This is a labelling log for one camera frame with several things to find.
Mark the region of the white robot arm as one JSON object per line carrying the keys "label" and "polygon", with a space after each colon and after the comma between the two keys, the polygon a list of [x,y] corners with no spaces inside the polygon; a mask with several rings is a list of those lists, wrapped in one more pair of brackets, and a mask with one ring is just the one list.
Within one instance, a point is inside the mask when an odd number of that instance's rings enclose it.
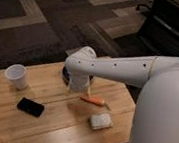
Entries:
{"label": "white robot arm", "polygon": [[91,75],[139,87],[129,143],[179,143],[179,57],[101,59],[86,46],[67,57],[65,67],[73,87]]}

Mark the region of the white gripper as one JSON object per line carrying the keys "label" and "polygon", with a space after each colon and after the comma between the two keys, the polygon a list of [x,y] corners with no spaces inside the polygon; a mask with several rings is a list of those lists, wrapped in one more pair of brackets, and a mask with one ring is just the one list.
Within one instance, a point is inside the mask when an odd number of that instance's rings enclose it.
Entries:
{"label": "white gripper", "polygon": [[90,78],[86,75],[70,74],[68,93],[74,92],[87,92],[87,97],[90,98],[91,86],[89,85]]}

